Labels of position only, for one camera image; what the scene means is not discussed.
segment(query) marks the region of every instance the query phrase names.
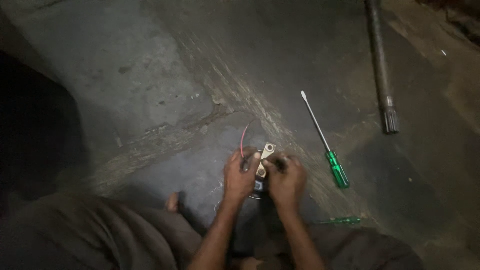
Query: worn floor surface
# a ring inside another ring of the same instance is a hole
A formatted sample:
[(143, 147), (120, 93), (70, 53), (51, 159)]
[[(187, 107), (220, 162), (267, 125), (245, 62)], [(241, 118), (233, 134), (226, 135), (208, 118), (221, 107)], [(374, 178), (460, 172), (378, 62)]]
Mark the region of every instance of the worn floor surface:
[[(358, 215), (412, 245), (428, 269), (478, 268), (480, 54), (441, 12), (384, 1), (401, 123), (386, 136), (362, 1), (0, 3), (82, 119), (88, 162), (58, 172), (55, 189), (157, 207), (183, 190), (205, 228), (224, 161), (255, 119), (246, 144), (270, 141), (303, 160), (305, 218)], [(348, 190), (333, 182), (301, 90)], [(257, 207), (247, 202), (239, 227)]]

